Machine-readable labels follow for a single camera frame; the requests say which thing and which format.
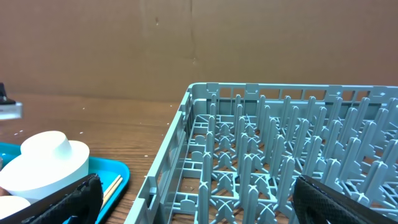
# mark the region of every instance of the black object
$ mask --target black object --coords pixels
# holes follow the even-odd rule
[[[0,220],[0,224],[95,223],[103,203],[100,177],[89,174],[33,205]]]
[[[15,100],[7,97],[6,88],[3,83],[0,83],[0,105],[14,105]]]
[[[296,179],[293,208],[301,224],[397,223],[306,175]]]

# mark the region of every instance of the white dish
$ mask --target white dish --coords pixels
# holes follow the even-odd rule
[[[21,153],[0,171],[0,186],[30,203],[88,175],[88,146],[59,131],[30,137]]]
[[[28,200],[18,196],[0,197],[0,220],[28,207]]]

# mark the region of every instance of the blue tray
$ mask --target blue tray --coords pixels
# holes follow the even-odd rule
[[[21,154],[20,148],[20,146],[14,144],[0,142],[0,156],[3,158],[3,166]],[[130,179],[130,170],[124,163],[110,159],[90,157],[88,163],[88,173],[96,173],[99,175],[103,183],[103,191],[105,191],[109,185],[111,185],[112,181],[119,174],[123,178],[123,181],[120,183],[119,187],[100,211],[96,222],[99,223],[104,218],[106,213],[109,212],[112,204],[115,203],[115,201],[121,196],[122,190],[127,186],[127,183]]]

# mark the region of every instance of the dish rack wall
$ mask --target dish rack wall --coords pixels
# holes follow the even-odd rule
[[[300,174],[398,220],[397,97],[396,86],[192,84],[126,223],[298,223]],[[183,178],[198,191],[182,192]]]

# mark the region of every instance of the brown wall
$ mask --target brown wall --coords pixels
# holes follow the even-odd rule
[[[0,82],[172,101],[193,82],[398,85],[398,1],[0,0]]]

